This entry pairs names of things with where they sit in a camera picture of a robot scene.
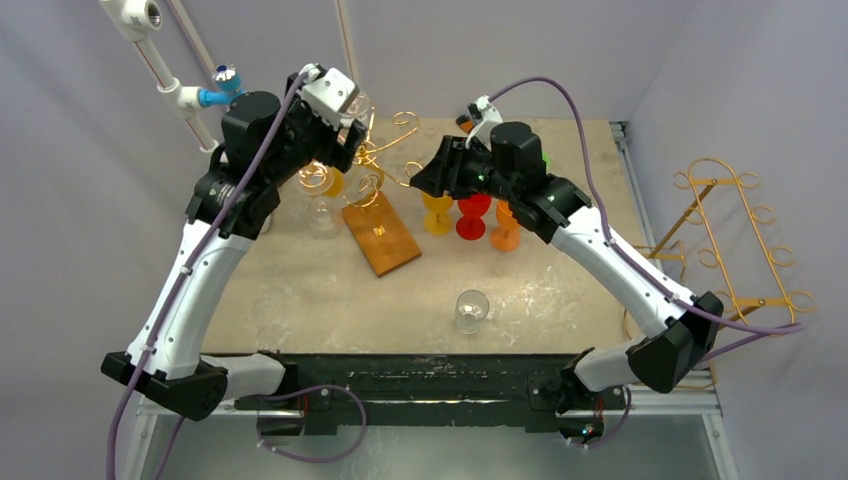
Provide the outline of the yellow plastic goblet front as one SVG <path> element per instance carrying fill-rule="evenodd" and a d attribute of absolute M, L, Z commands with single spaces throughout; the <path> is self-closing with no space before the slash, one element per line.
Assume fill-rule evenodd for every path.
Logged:
<path fill-rule="evenodd" d="M 344 186 L 344 174 L 336 168 L 330 168 L 328 170 L 327 188 L 322 192 L 322 195 L 329 198 L 336 198 L 342 193 Z"/>

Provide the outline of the red plastic goblet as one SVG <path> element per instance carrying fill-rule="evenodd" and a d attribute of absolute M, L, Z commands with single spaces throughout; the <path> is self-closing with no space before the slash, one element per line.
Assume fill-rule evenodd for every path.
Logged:
<path fill-rule="evenodd" d="M 484 235 L 486 224 L 483 216 L 488 212 L 491 203 L 492 198 L 483 194 L 474 194 L 457 202 L 461 217 L 456 222 L 455 229 L 462 239 L 475 241 Z"/>

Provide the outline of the ribbed clear wine glass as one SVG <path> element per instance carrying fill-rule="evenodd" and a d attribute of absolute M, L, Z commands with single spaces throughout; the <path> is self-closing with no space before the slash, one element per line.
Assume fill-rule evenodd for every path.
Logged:
<path fill-rule="evenodd" d="M 342 197 L 347 205 L 365 208 L 374 204 L 385 181 L 385 175 L 372 165 L 353 166 L 343 175 Z"/>

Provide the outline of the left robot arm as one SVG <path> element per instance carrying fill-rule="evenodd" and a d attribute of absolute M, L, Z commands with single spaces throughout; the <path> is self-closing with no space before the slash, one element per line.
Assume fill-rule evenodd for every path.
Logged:
<path fill-rule="evenodd" d="M 260 396 L 275 409 L 295 402 L 298 382 L 280 360 L 217 359 L 200 349 L 231 275 L 279 206 L 280 187 L 312 162 L 351 168 L 367 133 L 344 120 L 358 92 L 340 70 L 309 64 L 288 78 L 283 96 L 253 91 L 231 101 L 160 295 L 129 346 L 104 357 L 104 375 L 193 421 L 230 399 Z"/>

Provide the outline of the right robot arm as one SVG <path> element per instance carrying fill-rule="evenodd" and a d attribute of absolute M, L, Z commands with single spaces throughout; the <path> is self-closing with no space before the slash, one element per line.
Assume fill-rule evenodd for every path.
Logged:
<path fill-rule="evenodd" d="M 589 349 L 565 368 L 561 392 L 569 404 L 584 407 L 601 390 L 625 383 L 669 393 L 713 347 L 718 326 L 709 318 L 722 313 L 721 300 L 666 277 L 605 227 L 599 205 L 548 172 L 541 139 L 529 125 L 502 123 L 488 145 L 446 135 L 410 184 L 432 197 L 483 194 L 505 201 L 521 227 L 575 260 L 636 322 L 641 339 Z"/>

